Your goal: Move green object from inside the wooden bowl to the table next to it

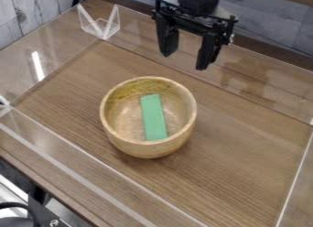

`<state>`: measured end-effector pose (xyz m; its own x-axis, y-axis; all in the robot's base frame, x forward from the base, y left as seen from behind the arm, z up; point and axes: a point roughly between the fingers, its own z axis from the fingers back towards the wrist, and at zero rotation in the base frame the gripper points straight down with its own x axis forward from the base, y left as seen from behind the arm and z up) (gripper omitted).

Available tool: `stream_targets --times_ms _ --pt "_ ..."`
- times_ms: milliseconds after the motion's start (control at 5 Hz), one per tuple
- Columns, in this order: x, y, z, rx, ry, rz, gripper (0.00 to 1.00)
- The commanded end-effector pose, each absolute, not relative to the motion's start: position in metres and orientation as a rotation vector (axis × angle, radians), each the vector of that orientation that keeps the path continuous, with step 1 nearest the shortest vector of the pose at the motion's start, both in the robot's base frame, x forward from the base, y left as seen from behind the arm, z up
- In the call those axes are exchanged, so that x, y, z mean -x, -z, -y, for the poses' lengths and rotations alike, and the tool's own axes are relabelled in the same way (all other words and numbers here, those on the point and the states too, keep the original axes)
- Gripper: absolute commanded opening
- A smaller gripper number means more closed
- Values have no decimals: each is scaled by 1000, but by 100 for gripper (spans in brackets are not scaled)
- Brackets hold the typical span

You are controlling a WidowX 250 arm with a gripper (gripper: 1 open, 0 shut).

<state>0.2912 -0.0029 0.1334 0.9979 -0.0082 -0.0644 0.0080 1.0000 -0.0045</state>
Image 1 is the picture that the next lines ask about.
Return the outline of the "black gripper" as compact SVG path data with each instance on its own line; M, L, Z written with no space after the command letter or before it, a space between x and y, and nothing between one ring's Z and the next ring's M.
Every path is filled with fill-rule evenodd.
M204 36L197 56L196 68L205 70L219 57L221 44L229 45L233 42L237 15L220 6L220 0L154 0L154 2L153 18L157 18L160 50L166 57L178 50L177 27L195 34L213 32Z

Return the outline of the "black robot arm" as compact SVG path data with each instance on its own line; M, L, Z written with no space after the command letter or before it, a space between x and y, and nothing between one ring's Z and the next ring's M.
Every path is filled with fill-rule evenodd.
M216 62L221 47L233 43L239 17L220 7L220 0L156 0L152 18L160 51L166 57L178 50L180 30L203 38L196 62L199 70Z

